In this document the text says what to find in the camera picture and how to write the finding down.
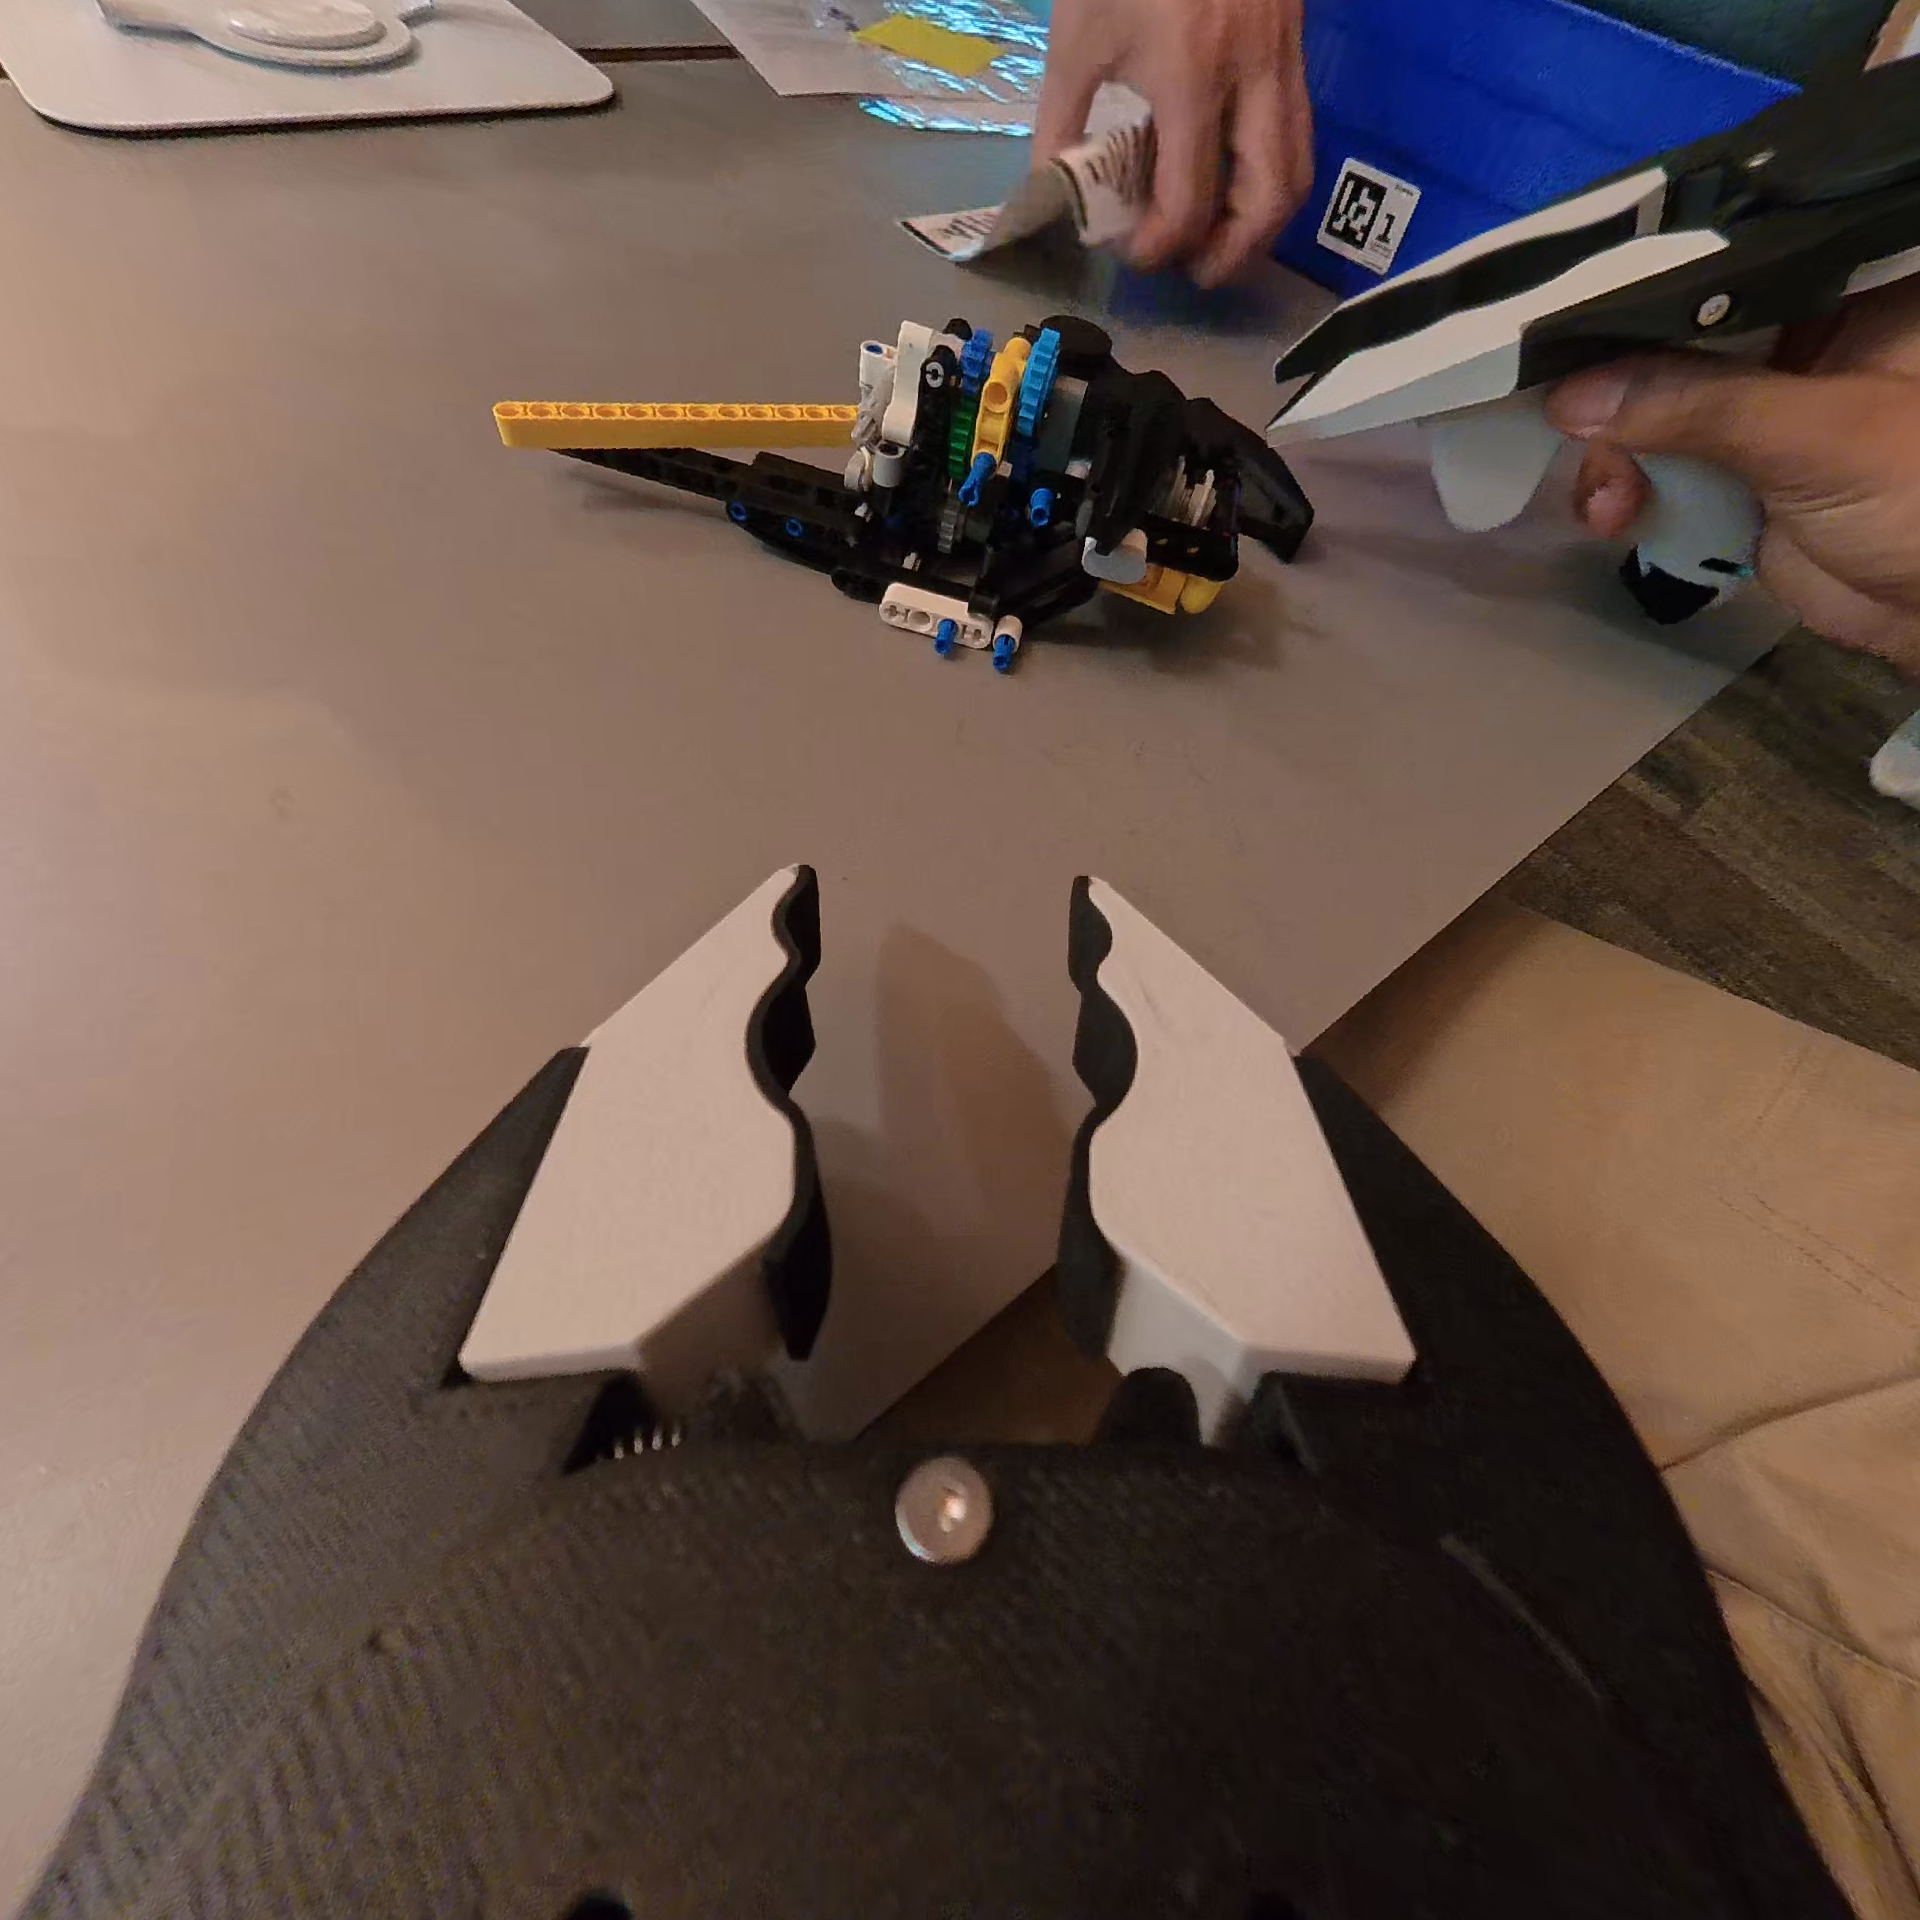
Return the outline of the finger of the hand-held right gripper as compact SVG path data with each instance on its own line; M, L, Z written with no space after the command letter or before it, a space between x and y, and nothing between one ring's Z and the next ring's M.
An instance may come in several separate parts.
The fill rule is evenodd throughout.
M1437 318L1540 287L1629 238L1664 233L1667 187L1667 173L1647 163L1489 228L1406 275L1345 299L1278 357L1278 394L1298 394L1354 352L1396 341ZM1523 390L1596 364L1611 352L1653 344L1660 334L1634 332L1631 322L1660 318L1651 290L1661 275L1531 322L1523 338L1523 373L1537 373L1540 380Z
M1437 318L1396 341L1348 353L1289 397L1263 433L1274 443L1342 438L1513 394L1540 380L1537 373L1523 373L1523 338L1531 322L1689 267L1725 249L1725 235L1713 228L1629 238L1540 287Z

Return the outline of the person's right hand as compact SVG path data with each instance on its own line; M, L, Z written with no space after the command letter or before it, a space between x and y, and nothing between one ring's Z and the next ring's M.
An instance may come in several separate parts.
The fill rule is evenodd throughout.
M1784 329L1764 361L1646 352L1561 380L1576 510L1601 537L1646 509L1651 456L1696 458L1764 510L1755 571L1815 636L1918 672L1918 281Z

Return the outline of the white tablet stand base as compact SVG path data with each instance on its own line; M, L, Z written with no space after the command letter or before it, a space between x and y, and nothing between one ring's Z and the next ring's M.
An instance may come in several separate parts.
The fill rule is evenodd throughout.
M581 111L595 65L505 3L4 3L4 77L94 135Z

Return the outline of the clear plastic bag with paper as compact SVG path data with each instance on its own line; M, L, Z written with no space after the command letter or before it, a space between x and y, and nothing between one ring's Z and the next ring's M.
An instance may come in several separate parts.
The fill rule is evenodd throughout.
M733 50L781 99L852 99L862 112L924 133L1033 133L1048 60L1049 4L1023 3L703 3ZM915 11L1011 50L974 82L887 58L852 35L887 11Z

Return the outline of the black yellow lego model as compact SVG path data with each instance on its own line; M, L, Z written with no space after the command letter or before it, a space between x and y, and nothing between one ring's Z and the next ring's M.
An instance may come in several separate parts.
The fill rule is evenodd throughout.
M996 338L904 321L852 403L499 399L502 443L717 504L759 548L921 636L1011 672L1110 592L1198 615L1242 539L1291 562L1312 504L1281 454L1110 334L1048 315Z

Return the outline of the yellow paper piece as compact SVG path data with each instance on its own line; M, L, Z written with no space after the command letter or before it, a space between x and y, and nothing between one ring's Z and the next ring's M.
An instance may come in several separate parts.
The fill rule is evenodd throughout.
M852 37L887 58L906 60L959 82L985 77L1011 50L1004 40L965 33L915 11L887 11L862 27Z

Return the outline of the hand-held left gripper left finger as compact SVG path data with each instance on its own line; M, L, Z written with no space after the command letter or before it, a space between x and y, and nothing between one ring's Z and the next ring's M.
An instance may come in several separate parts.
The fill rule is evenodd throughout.
M777 867L588 1031L459 1351L477 1382L637 1376L684 1415L803 1365L833 1231L797 1082L821 967L814 866Z

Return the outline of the person's leg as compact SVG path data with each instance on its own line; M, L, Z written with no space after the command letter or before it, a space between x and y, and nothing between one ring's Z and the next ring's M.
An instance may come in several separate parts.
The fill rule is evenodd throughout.
M1661 1469L1856 1914L1918 1914L1918 1077L1489 900L1312 1043Z

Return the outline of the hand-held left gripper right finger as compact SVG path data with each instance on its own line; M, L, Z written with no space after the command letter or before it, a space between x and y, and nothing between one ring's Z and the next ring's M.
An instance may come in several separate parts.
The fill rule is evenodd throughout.
M1398 1383L1417 1342L1283 1037L1102 878L1074 879L1068 979L1074 1340L1171 1375L1203 1444L1275 1375Z

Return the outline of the blue plastic bin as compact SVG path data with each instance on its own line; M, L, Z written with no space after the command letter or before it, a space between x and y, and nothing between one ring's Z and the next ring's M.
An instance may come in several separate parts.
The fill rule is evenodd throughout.
M1309 3L1312 192L1275 243L1345 299L1792 82L1561 3Z

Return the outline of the zebra striped sticker sheet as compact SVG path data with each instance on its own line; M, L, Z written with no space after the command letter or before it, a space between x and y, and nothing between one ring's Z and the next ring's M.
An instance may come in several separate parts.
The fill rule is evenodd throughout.
M1107 249L1132 235L1152 200L1152 163L1148 101L1105 83L1079 142L1037 161L996 204L903 215L897 226L959 267L1054 230Z

